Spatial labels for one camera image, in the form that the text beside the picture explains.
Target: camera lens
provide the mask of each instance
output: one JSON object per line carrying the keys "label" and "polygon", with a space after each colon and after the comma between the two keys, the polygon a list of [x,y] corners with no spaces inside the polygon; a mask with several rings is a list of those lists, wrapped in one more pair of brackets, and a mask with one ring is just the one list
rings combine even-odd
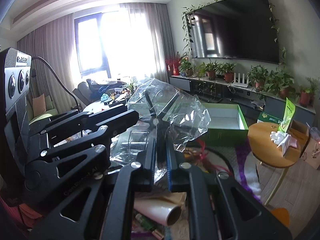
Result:
{"label": "camera lens", "polygon": [[21,93],[24,87],[24,74],[22,70],[20,71],[20,74],[19,74],[18,83],[19,83],[19,93]]}
{"label": "camera lens", "polygon": [[8,92],[9,92],[10,98],[13,98],[15,91],[16,91],[16,80],[15,80],[14,76],[12,75],[9,79],[9,87],[8,87]]}
{"label": "camera lens", "polygon": [[26,86],[29,84],[29,71],[26,73]]}

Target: stool leg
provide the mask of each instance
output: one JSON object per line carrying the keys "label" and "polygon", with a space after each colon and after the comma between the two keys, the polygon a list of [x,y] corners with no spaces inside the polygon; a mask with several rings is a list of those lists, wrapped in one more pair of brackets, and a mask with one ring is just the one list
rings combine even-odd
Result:
{"label": "stool leg", "polygon": [[286,176],[287,172],[289,170],[289,167],[283,169],[282,173],[281,173],[281,176],[275,186],[275,188],[273,189],[273,191],[271,192],[270,196],[268,197],[267,201],[266,201],[266,204],[265,206],[268,206],[270,201],[272,200],[272,198],[274,197],[274,195],[276,194],[276,192],[278,191],[280,185],[282,184],[282,181],[284,179],[284,177]]}

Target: wooden floor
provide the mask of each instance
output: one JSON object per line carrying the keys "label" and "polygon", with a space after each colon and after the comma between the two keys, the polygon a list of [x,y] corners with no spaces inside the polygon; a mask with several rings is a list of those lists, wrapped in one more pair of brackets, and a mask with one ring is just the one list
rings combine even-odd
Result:
{"label": "wooden floor", "polygon": [[[275,187],[282,169],[260,165],[257,169],[261,184],[261,199],[264,204]],[[299,159],[289,168],[282,185],[273,197],[269,210],[284,207],[290,214],[289,229],[295,238],[309,222],[320,203],[320,171]]]}

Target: round wooden stool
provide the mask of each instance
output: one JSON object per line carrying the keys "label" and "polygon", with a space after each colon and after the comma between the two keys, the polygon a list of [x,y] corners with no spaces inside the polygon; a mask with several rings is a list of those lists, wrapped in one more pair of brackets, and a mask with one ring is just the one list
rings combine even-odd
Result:
{"label": "round wooden stool", "polygon": [[288,172],[290,166],[294,165],[300,158],[301,148],[297,142],[297,148],[289,147],[284,156],[282,156],[282,148],[277,149],[277,145],[270,139],[272,131],[278,131],[278,124],[269,122],[259,122],[249,127],[248,138],[253,155],[261,162],[274,167],[282,168],[281,176],[271,192],[266,206],[270,203],[273,196],[279,189],[285,175]]}

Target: green cushion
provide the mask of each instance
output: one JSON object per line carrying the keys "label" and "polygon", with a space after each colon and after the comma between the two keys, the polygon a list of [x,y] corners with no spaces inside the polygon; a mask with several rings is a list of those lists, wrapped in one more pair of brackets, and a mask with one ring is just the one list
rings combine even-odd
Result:
{"label": "green cushion", "polygon": [[33,115],[33,109],[29,103],[29,100],[27,100],[27,115],[28,115],[28,121],[30,122],[34,118],[34,115]]}
{"label": "green cushion", "polygon": [[46,96],[44,98],[44,101],[45,101],[45,109],[48,111],[48,110],[52,110],[53,109],[53,104],[52,104],[52,101],[51,101],[51,97],[50,96]]}
{"label": "green cushion", "polygon": [[57,111],[57,109],[51,109],[51,110],[49,110],[49,111],[46,111],[44,114],[41,114],[41,115],[39,115],[39,116],[36,116],[34,119],[32,119],[31,121],[30,121],[30,123],[29,124],[32,124],[33,122],[36,122],[36,121],[39,121],[39,120],[41,120],[41,119],[44,119],[44,118],[47,118],[47,117],[51,117],[51,116],[54,116],[54,115],[57,115],[58,114],[58,111]]}

